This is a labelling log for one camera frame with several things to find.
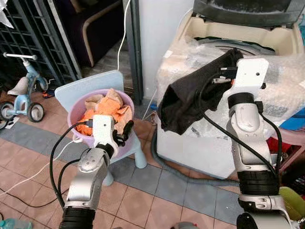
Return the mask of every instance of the washing machine lid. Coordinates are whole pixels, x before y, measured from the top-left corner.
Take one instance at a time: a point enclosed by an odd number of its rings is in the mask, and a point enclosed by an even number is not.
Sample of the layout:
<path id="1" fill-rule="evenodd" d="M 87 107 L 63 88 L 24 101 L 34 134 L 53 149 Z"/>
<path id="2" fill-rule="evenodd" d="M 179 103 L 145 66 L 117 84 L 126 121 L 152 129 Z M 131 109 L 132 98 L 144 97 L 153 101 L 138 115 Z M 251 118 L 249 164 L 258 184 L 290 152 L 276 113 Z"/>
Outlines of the washing machine lid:
<path id="1" fill-rule="evenodd" d="M 291 25 L 305 0 L 195 0 L 193 11 L 216 22 L 265 27 Z"/>

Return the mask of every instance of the gray hose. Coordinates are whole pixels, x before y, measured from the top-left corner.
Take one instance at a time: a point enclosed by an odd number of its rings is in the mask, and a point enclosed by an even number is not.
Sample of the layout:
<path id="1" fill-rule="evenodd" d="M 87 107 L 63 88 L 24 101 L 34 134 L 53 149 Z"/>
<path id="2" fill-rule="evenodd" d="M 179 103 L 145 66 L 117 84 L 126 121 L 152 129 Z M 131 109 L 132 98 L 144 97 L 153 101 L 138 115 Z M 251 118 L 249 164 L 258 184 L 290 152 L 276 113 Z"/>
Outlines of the gray hose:
<path id="1" fill-rule="evenodd" d="M 189 183 L 194 183 L 194 184 L 203 184 L 203 185 L 213 185 L 213 186 L 238 186 L 239 182 L 235 180 L 211 180 L 211 179 L 203 179 L 203 178 L 191 178 L 177 169 L 169 166 L 166 164 L 166 162 L 160 158 L 157 154 L 157 128 L 153 134 L 152 137 L 152 144 L 151 144 L 151 152 L 152 152 L 152 157 L 154 160 L 159 163 L 163 168 L 168 170 L 169 172 L 173 173 L 177 177 L 181 178 L 182 180 L 189 182 Z"/>

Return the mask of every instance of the black cloth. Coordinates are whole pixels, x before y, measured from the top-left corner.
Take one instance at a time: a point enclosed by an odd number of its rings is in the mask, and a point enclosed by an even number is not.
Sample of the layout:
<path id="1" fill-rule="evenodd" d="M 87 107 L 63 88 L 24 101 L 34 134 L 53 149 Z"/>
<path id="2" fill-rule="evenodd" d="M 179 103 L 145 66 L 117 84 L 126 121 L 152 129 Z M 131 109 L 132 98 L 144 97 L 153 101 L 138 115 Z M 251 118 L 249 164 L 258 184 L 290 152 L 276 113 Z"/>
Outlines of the black cloth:
<path id="1" fill-rule="evenodd" d="M 231 83 L 212 83 L 212 80 L 220 75 L 220 68 L 235 67 L 241 58 L 243 55 L 240 51 L 229 50 L 197 71 L 170 84 L 157 111 L 161 128 L 182 135 L 193 122 L 202 119 L 206 110 L 215 111 Z"/>

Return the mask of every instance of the metal gate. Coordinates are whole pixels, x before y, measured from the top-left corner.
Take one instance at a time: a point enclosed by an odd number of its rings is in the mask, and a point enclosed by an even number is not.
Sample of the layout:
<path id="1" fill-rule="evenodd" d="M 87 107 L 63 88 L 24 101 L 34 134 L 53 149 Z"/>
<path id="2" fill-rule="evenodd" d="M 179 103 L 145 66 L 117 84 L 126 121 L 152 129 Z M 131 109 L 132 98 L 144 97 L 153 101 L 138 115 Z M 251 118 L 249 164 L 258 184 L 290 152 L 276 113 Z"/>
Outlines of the metal gate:
<path id="1" fill-rule="evenodd" d="M 25 76 L 26 70 L 19 58 L 4 58 L 2 53 L 37 55 L 31 61 L 46 78 L 55 78 L 56 85 L 81 78 L 68 55 L 46 0 L 9 0 L 4 10 L 14 26 L 0 23 L 0 76 L 15 81 Z"/>

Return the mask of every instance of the white washing machine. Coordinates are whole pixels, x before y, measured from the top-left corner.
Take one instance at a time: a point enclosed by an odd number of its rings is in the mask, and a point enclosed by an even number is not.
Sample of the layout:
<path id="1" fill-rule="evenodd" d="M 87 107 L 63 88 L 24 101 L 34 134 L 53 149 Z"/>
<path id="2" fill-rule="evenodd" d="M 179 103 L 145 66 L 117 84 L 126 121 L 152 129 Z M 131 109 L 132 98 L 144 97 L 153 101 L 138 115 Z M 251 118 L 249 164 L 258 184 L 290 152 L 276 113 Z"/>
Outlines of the white washing machine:
<path id="1" fill-rule="evenodd" d="M 274 50 L 275 55 L 304 53 L 298 25 L 295 23 L 304 0 L 195 0 L 193 12 L 185 16 L 166 53 L 175 61 L 174 47 L 190 38 L 223 38 L 258 44 Z M 165 92 L 158 83 L 158 101 Z M 225 179 L 234 172 L 231 140 L 216 137 L 192 137 L 164 132 L 158 124 L 157 153 L 216 178 Z"/>

